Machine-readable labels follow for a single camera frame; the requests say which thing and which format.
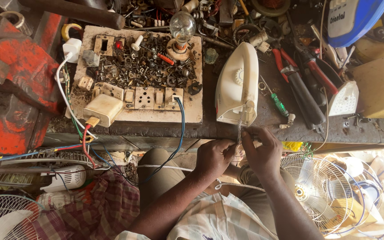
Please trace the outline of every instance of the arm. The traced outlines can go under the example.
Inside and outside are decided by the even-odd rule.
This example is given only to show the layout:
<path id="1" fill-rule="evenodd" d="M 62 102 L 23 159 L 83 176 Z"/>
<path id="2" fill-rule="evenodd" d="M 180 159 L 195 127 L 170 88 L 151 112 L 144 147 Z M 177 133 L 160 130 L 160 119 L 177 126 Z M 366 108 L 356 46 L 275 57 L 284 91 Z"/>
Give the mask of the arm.
<path id="1" fill-rule="evenodd" d="M 128 231 L 153 240 L 165 239 L 190 202 L 226 170 L 235 156 L 233 144 L 231 140 L 214 140 L 201 145 L 195 169 L 141 212 Z"/>
<path id="2" fill-rule="evenodd" d="M 262 146 L 254 147 L 251 134 L 262 140 Z M 268 129 L 250 127 L 242 133 L 242 144 L 251 169 L 268 195 L 279 239 L 324 239 L 281 177 L 282 143 Z"/>

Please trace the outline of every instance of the striped shirt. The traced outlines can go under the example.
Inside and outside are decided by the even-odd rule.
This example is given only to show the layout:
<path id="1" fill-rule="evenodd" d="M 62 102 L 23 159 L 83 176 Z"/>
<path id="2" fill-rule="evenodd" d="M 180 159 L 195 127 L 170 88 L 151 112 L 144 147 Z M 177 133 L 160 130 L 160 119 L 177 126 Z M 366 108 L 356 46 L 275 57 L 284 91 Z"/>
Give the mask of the striped shirt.
<path id="1" fill-rule="evenodd" d="M 149 240 L 144 235 L 123 231 L 120 240 Z M 184 210 L 167 240 L 277 240 L 259 217 L 232 194 L 201 193 Z"/>

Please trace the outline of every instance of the metal hardware pile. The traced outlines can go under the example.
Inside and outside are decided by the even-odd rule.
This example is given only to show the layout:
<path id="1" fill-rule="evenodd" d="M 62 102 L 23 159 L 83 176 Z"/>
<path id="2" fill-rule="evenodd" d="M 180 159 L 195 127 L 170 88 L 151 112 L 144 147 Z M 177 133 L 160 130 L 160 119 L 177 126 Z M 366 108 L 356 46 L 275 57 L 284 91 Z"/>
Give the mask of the metal hardware pile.
<path id="1" fill-rule="evenodd" d="M 177 61 L 173 65 L 157 56 L 167 56 L 166 46 L 169 36 L 146 36 L 140 44 L 139 51 L 130 48 L 133 38 L 115 38 L 114 56 L 102 56 L 97 70 L 97 81 L 106 82 L 118 87 L 155 87 L 186 88 L 187 80 L 196 79 L 191 58 Z"/>

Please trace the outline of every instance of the man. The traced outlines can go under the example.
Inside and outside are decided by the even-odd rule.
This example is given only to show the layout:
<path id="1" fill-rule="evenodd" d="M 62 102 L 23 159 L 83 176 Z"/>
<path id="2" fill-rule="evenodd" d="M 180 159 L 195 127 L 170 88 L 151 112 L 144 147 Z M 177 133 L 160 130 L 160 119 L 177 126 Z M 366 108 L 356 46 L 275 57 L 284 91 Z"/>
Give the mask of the man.
<path id="1" fill-rule="evenodd" d="M 253 145 L 252 136 L 262 141 Z M 195 169 L 186 177 L 177 169 L 163 168 L 141 185 L 141 213 L 127 231 L 126 240 L 216 240 L 216 239 L 324 239 L 318 227 L 296 200 L 294 181 L 280 168 L 282 144 L 266 128 L 247 128 L 242 145 L 248 164 L 231 163 L 236 144 L 214 140 L 198 149 Z M 165 150 L 151 150 L 140 164 L 161 165 L 168 158 Z M 168 166 L 177 166 L 170 161 Z M 140 168 L 139 181 L 154 168 Z M 222 174 L 237 177 L 244 188 L 237 196 L 203 191 Z"/>

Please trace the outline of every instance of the man's left hand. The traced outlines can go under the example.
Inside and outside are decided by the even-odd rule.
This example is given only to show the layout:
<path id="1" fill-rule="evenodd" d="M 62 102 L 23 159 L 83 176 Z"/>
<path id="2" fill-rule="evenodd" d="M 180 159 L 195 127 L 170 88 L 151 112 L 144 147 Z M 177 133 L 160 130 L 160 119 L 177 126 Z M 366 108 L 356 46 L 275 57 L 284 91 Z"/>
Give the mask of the man's left hand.
<path id="1" fill-rule="evenodd" d="M 200 176 L 220 177 L 236 154 L 237 144 L 229 139 L 213 140 L 198 148 L 195 172 Z"/>

